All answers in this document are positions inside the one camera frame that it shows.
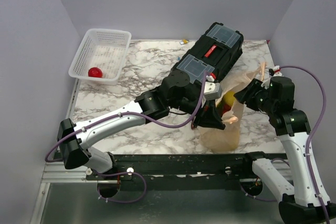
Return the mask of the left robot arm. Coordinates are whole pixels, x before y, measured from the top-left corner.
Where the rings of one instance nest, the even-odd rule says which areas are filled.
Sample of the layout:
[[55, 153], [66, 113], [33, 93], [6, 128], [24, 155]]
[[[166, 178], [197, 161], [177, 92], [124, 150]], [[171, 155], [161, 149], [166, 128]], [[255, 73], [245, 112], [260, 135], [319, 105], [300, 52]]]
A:
[[[221, 85], [213, 73], [204, 72], [200, 81], [191, 81], [185, 71], [173, 70], [158, 87], [143, 92], [118, 110], [84, 122], [74, 123], [65, 119], [60, 123], [57, 136], [64, 167], [75, 169], [85, 166], [104, 179], [112, 179], [117, 171], [112, 154], [95, 149], [96, 143], [150, 122], [171, 129], [183, 127], [193, 119], [201, 118], [206, 106], [213, 105], [221, 94]], [[170, 108], [178, 108], [190, 118], [178, 125], [160, 122], [168, 116]]]

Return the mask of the translucent orange plastic bag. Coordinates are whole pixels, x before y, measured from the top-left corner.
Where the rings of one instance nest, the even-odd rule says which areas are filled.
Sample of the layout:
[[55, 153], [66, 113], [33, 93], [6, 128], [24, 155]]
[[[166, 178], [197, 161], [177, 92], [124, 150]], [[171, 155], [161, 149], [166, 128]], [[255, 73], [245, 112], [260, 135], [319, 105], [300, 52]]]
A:
[[[256, 78], [263, 81], [267, 63], [262, 62], [259, 67], [253, 71], [239, 71], [234, 74], [228, 74], [221, 82], [222, 96], [215, 101], [216, 106], [223, 99], [223, 95], [228, 91], [235, 93], [245, 88], [252, 79]], [[224, 130], [198, 127], [199, 139], [201, 144], [215, 153], [224, 153], [234, 151], [239, 144], [240, 124], [243, 117], [244, 105], [235, 102], [232, 109], [226, 112], [222, 118], [225, 125]]]

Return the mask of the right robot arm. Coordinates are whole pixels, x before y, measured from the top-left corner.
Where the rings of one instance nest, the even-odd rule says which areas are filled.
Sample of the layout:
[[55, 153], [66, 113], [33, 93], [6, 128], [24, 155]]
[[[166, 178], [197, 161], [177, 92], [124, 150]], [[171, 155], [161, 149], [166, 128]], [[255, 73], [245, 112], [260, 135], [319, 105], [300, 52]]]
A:
[[312, 146], [308, 142], [311, 129], [306, 114], [294, 109], [295, 85], [287, 77], [272, 77], [266, 87], [257, 79], [235, 93], [246, 107], [265, 112], [287, 155], [292, 175], [289, 183], [262, 153], [247, 154], [241, 165], [249, 178], [256, 175], [269, 188], [278, 202], [284, 223], [328, 223], [335, 218], [331, 202], [319, 177]]

